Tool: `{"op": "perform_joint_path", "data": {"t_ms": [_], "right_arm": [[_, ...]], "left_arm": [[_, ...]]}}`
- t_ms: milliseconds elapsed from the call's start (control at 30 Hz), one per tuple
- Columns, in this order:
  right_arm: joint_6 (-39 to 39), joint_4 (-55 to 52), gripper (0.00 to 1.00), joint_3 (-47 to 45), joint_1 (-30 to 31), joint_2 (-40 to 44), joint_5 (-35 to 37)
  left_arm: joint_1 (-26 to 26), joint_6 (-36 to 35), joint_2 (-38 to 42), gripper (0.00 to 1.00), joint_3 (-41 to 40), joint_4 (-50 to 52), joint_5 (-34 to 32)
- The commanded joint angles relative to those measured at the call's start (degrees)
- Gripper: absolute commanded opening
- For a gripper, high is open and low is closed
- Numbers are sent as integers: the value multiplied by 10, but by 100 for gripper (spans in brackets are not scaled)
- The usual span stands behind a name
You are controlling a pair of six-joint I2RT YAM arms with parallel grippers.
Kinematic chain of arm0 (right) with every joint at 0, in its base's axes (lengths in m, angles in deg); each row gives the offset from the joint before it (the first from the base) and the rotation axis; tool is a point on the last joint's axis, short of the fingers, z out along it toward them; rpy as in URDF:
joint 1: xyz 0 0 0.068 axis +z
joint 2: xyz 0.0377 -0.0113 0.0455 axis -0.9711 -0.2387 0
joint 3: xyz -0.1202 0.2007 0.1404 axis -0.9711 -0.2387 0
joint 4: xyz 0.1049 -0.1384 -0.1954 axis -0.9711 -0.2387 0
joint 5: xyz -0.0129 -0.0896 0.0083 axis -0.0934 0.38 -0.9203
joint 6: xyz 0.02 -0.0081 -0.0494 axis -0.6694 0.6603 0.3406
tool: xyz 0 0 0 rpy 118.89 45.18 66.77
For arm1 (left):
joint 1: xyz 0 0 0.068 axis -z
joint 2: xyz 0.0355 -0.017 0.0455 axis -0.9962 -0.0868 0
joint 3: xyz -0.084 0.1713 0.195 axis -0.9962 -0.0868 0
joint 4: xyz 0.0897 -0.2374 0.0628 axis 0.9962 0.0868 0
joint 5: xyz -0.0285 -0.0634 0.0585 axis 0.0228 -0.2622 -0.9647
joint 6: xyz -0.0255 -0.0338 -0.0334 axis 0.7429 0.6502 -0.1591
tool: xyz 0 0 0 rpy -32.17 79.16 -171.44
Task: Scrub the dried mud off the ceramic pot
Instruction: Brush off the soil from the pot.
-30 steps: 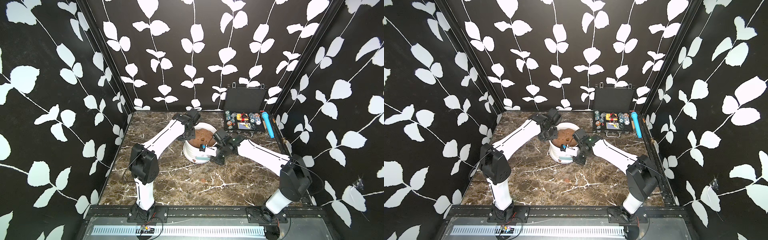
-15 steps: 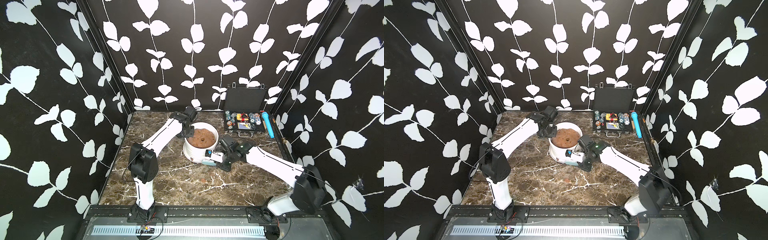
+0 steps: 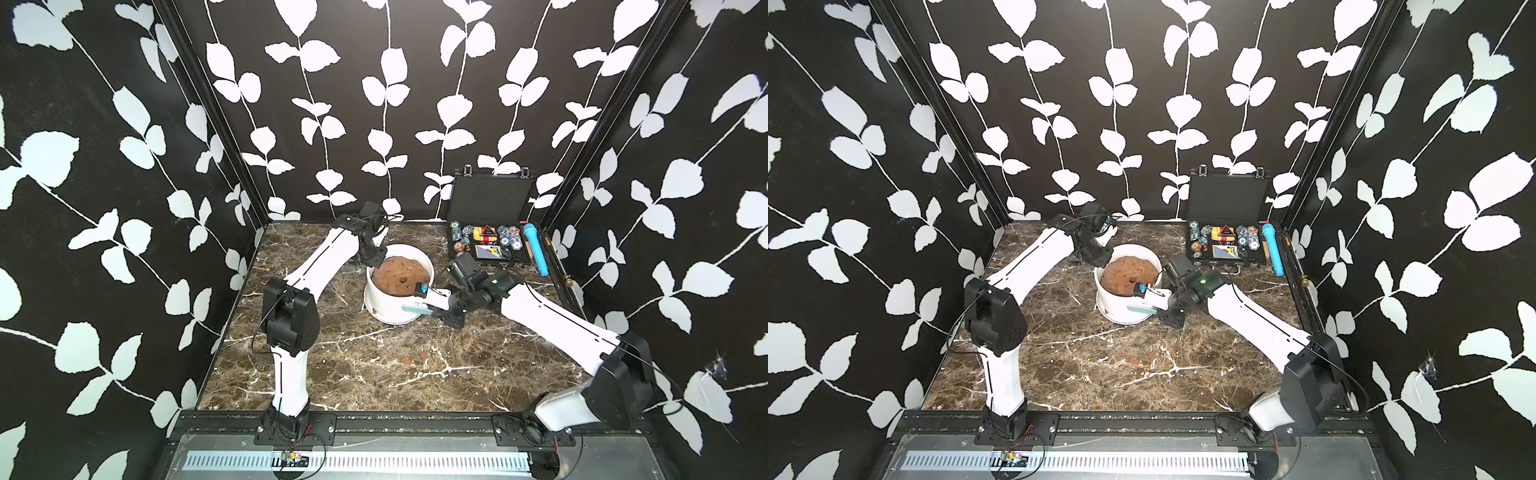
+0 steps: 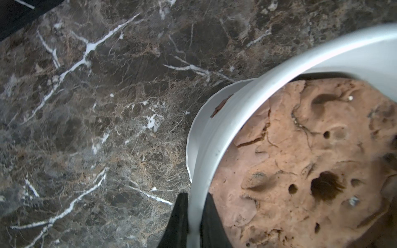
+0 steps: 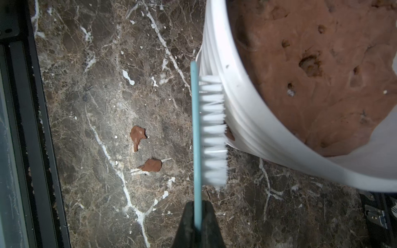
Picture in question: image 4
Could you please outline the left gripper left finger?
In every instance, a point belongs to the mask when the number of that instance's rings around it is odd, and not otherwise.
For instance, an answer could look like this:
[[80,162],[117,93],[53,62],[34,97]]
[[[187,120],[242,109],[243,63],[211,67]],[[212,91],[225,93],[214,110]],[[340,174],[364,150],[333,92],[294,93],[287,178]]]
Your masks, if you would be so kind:
[[186,248],[189,231],[188,197],[188,193],[180,193],[178,195],[157,248]]

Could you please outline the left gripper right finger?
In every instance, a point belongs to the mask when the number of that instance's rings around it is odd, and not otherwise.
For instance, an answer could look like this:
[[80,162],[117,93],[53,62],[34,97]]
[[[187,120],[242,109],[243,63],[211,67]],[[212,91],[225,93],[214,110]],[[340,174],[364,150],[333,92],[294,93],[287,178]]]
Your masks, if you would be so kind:
[[207,193],[201,222],[202,248],[232,248],[216,209],[213,196]]

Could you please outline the white ceramic pot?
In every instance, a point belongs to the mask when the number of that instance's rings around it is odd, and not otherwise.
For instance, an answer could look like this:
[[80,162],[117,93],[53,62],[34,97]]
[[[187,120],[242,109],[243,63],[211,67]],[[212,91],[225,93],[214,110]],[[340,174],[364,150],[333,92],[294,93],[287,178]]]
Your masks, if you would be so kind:
[[191,181],[187,247],[200,247],[207,192],[232,139],[276,91],[302,74],[340,73],[370,83],[397,98],[397,25],[387,23],[341,36],[289,59],[256,79],[221,89],[201,107],[191,125],[186,167]]

